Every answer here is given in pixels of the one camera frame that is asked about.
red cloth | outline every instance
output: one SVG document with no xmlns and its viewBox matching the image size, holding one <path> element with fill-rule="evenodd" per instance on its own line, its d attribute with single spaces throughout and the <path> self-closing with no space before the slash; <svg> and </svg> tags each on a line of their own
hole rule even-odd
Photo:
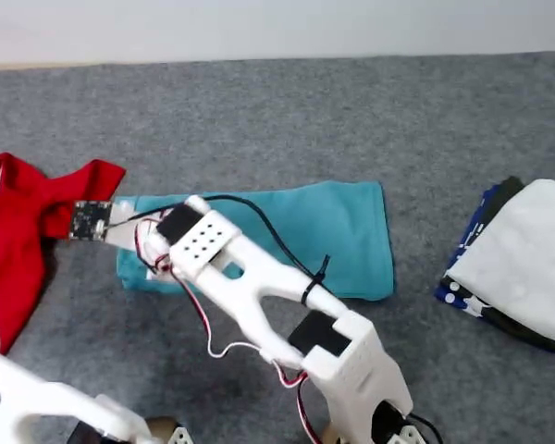
<svg viewBox="0 0 555 444">
<path fill-rule="evenodd" d="M 12 154 L 0 154 L 0 352 L 31 316 L 45 275 L 41 237 L 68 237 L 74 201 L 108 200 L 125 170 L 93 160 L 49 179 Z"/>
</svg>

blue patterned cloth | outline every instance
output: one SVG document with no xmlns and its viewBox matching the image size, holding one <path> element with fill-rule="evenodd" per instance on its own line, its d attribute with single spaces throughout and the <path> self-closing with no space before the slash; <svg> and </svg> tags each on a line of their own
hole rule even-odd
<svg viewBox="0 0 555 444">
<path fill-rule="evenodd" d="M 472 240 L 472 237 L 477 235 L 477 229 L 479 225 L 479 218 L 483 214 L 485 210 L 486 202 L 489 201 L 491 196 L 493 196 L 499 188 L 499 185 L 494 185 L 489 190 L 486 190 L 481 197 L 481 203 L 477 206 L 475 213 L 471 217 L 471 221 L 467 226 L 466 231 L 462 235 L 461 242 L 459 243 L 458 248 L 454 251 L 454 254 L 450 258 L 446 269 L 450 269 L 460 258 L 461 255 L 466 252 L 468 248 L 468 244 Z M 463 310 L 469 315 L 473 315 L 475 317 L 481 316 L 481 306 L 485 306 L 483 302 L 478 300 L 476 296 L 471 296 L 470 298 L 464 299 L 456 294 L 456 290 L 451 288 L 452 285 L 456 285 L 455 283 L 446 282 L 445 279 L 442 279 L 438 283 L 438 286 L 434 290 L 434 296 L 436 296 L 442 302 L 452 305 L 455 308 Z"/>
<path fill-rule="evenodd" d="M 331 256 L 325 285 L 340 298 L 377 301 L 393 292 L 393 264 L 383 191 L 378 182 L 321 182 L 294 190 L 231 193 L 263 209 L 286 245 L 311 271 Z M 137 212 L 183 201 L 186 195 L 119 197 Z M 261 219 L 247 206 L 226 201 L 211 205 L 242 232 L 288 264 Z M 182 293 L 177 284 L 146 279 L 133 252 L 119 250 L 117 275 L 124 288 Z"/>
</svg>

floor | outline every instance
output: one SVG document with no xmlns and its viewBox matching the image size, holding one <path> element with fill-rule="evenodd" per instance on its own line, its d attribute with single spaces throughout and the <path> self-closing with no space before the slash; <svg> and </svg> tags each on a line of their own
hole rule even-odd
<svg viewBox="0 0 555 444">
<path fill-rule="evenodd" d="M 395 295 L 350 302 L 447 443 L 555 444 L 555 355 L 436 301 L 481 191 L 555 179 L 555 53 L 102 66 L 0 73 L 0 152 L 61 175 L 102 157 L 120 194 L 379 180 Z M 304 443 L 294 393 L 248 351 L 221 362 L 184 299 L 128 292 L 116 252 L 60 242 L 58 270 L 10 357 L 47 379 L 174 414 L 197 443 Z M 209 303 L 216 346 L 239 337 Z M 283 331 L 300 307 L 271 302 Z M 317 428 L 321 395 L 305 391 Z M 38 442 L 74 422 L 42 420 Z"/>
</svg>

teal cloth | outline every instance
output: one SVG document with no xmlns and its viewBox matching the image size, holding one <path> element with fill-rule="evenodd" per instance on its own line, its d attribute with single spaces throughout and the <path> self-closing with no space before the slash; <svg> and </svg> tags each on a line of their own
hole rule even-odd
<svg viewBox="0 0 555 444">
<path fill-rule="evenodd" d="M 202 193 L 202 196 L 214 193 Z M 325 285 L 340 298 L 377 301 L 393 292 L 393 265 L 383 192 L 378 182 L 321 182 L 284 191 L 233 192 L 255 202 L 280 237 L 312 272 L 331 256 Z M 118 197 L 137 212 L 183 201 L 186 195 Z M 259 216 L 248 206 L 213 201 L 242 232 L 279 261 L 289 264 Z M 131 290 L 182 293 L 177 284 L 146 279 L 134 252 L 119 250 L 117 275 Z"/>
</svg>

red wire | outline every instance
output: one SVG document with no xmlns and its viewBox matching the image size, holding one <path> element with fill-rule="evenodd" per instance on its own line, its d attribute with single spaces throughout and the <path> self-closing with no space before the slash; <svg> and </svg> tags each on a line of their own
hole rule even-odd
<svg viewBox="0 0 555 444">
<path fill-rule="evenodd" d="M 138 223 L 143 222 L 144 220 L 145 220 L 146 222 L 154 222 L 155 224 L 159 224 L 159 223 L 160 223 L 160 220 L 153 219 L 153 218 L 151 218 L 151 217 L 143 217 L 142 219 L 140 219 L 140 220 L 138 221 Z"/>
<path fill-rule="evenodd" d="M 157 221 L 156 219 L 152 219 L 151 217 L 145 217 L 144 219 L 140 219 L 140 220 L 138 221 L 138 223 L 136 224 L 136 226 L 134 227 L 134 229 L 133 229 L 133 244 L 134 244 L 134 246 L 135 246 L 135 248 L 136 248 L 136 254 L 138 255 L 138 258 L 139 258 L 142 262 L 145 262 L 145 261 L 144 261 L 144 258 L 143 258 L 143 256 L 142 256 L 142 249 L 140 248 L 140 240 L 138 239 L 138 226 L 139 226 L 139 225 L 141 224 L 141 222 L 143 222 L 144 220 L 147 221 L 147 222 L 155 222 L 155 223 L 158 223 L 158 221 Z"/>
<path fill-rule="evenodd" d="M 295 386 L 296 384 L 298 384 L 299 382 L 303 381 L 305 378 L 308 377 L 308 374 L 306 372 L 300 372 L 293 379 L 288 379 L 284 369 L 281 366 L 279 366 L 278 369 L 279 369 L 279 375 L 280 375 L 280 378 L 281 378 L 282 382 L 284 384 L 289 385 L 289 386 Z"/>
<path fill-rule="evenodd" d="M 185 290 L 185 292 L 187 293 L 187 295 L 189 296 L 189 300 L 191 301 L 191 305 L 193 305 L 193 308 L 195 308 L 195 311 L 197 312 L 197 315 L 200 317 L 202 324 L 203 324 L 203 328 L 205 328 L 205 332 L 209 334 L 210 332 L 210 325 L 208 324 L 207 319 L 205 318 L 205 314 L 202 312 L 202 307 L 200 306 L 200 304 L 195 301 L 193 299 L 193 296 L 191 295 L 190 290 L 187 288 L 187 286 L 183 283 L 183 281 L 181 279 L 179 279 L 175 273 L 173 273 L 173 268 L 170 267 L 168 272 L 170 273 L 170 275 L 180 284 L 180 286 Z"/>
<path fill-rule="evenodd" d="M 311 422 L 306 415 L 306 410 L 304 409 L 304 403 L 302 401 L 302 385 L 304 384 L 304 382 L 306 382 L 307 379 L 308 377 L 305 377 L 298 385 L 298 388 L 296 390 L 296 403 L 298 405 L 302 425 L 304 426 L 304 429 L 308 434 L 308 438 L 313 441 L 313 444 L 321 444 L 321 438 L 318 437 L 315 430 L 313 429 L 313 426 L 311 425 Z"/>
<path fill-rule="evenodd" d="M 156 258 L 156 260 L 154 261 L 154 268 L 158 269 L 159 264 L 161 263 L 161 261 L 164 261 L 165 259 L 168 258 L 168 253 L 167 254 L 162 254 L 160 256 L 158 256 Z"/>
</svg>

